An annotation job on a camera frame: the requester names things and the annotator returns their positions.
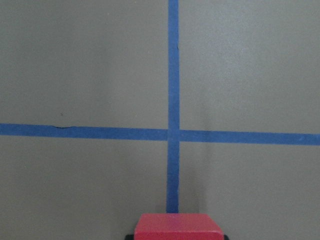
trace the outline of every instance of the red block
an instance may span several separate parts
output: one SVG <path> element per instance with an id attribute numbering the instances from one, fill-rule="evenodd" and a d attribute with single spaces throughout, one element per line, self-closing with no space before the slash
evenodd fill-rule
<path id="1" fill-rule="evenodd" d="M 224 240 L 224 233 L 207 214 L 146 213 L 134 240 Z"/>

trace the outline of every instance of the blue line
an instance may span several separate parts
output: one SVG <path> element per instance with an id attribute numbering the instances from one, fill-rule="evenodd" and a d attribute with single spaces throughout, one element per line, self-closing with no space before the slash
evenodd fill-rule
<path id="1" fill-rule="evenodd" d="M 87 126 L 61 128 L 49 125 L 0 123 L 0 135 L 7 136 L 166 141 L 167 132 L 166 129 Z"/>
<path id="2" fill-rule="evenodd" d="M 179 1 L 168 0 L 168 163 L 166 212 L 179 212 Z"/>
<path id="3" fill-rule="evenodd" d="M 201 143 L 319 146 L 320 134 L 181 130 L 180 140 Z"/>

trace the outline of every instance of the gray surface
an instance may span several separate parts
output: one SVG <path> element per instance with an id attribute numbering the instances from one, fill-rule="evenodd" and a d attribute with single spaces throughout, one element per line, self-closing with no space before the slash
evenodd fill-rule
<path id="1" fill-rule="evenodd" d="M 166 0 L 0 4 L 1 123 L 167 128 Z"/>
<path id="2" fill-rule="evenodd" d="M 320 236 L 320 147 L 182 143 L 181 212 L 208 213 L 231 240 Z"/>
<path id="3" fill-rule="evenodd" d="M 180 1 L 181 128 L 320 132 L 320 1 Z"/>
<path id="4" fill-rule="evenodd" d="M 165 142 L 0 136 L 1 240 L 123 240 L 165 212 Z"/>

